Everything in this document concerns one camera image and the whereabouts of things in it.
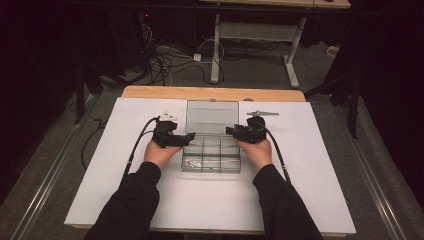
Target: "desk leg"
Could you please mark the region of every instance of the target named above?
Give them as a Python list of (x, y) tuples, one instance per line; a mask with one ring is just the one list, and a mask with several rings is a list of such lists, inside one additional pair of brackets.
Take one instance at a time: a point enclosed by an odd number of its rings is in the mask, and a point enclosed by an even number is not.
[(302, 36), (303, 27), (305, 26), (306, 18), (300, 19), (299, 25), (297, 27), (292, 46), (290, 49), (290, 55), (284, 56), (284, 65), (286, 66), (287, 76), (290, 80), (292, 88), (299, 88), (299, 82), (297, 81), (296, 73), (294, 72), (293, 67), (293, 58), (296, 54), (297, 46), (299, 45), (300, 37)]
[(215, 41), (214, 41), (212, 69), (211, 69), (211, 82), (213, 83), (216, 83), (219, 80), (219, 25), (220, 23), (221, 23), (220, 15), (216, 14)]

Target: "right hand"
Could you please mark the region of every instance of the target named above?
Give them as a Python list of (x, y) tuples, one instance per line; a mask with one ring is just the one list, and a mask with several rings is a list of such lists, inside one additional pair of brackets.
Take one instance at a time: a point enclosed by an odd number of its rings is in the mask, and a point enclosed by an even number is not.
[(243, 142), (237, 138), (233, 138), (233, 141), (239, 147), (244, 149), (247, 158), (255, 167), (256, 172), (259, 172), (259, 170), (261, 170), (266, 165), (272, 164), (271, 143), (268, 141), (268, 139), (255, 144)]

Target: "clear plastic container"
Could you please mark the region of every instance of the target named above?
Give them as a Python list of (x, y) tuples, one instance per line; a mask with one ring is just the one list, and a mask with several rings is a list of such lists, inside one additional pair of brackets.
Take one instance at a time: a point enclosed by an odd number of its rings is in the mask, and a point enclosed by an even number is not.
[(183, 172), (240, 173), (240, 148), (225, 127), (238, 124), (238, 102), (188, 101), (186, 132), (196, 137), (184, 147)]

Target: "wooden board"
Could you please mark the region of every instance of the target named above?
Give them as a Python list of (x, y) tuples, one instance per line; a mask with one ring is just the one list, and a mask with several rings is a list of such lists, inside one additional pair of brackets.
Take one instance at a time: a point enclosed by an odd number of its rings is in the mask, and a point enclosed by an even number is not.
[(232, 3), (232, 4), (257, 4), (288, 7), (308, 7), (308, 8), (350, 8), (348, 0), (201, 0), (210, 3)]
[(122, 93), (128, 98), (167, 98), (217, 101), (258, 102), (305, 102), (305, 96), (297, 90), (239, 89), (239, 88), (199, 88), (199, 87), (162, 87), (128, 86)]

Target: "hand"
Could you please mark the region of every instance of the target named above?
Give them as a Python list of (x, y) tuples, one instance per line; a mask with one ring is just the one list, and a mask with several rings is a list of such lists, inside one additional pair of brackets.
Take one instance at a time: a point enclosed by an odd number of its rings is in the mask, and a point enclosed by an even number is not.
[(271, 143), (267, 139), (255, 144), (243, 142), (237, 138), (233, 138), (233, 141), (244, 149), (256, 172), (259, 172), (266, 165), (272, 164)]
[(163, 170), (168, 165), (171, 157), (181, 149), (182, 147), (163, 148), (155, 141), (150, 140), (146, 146), (146, 151), (144, 152), (144, 161), (152, 162), (156, 164), (160, 170)]

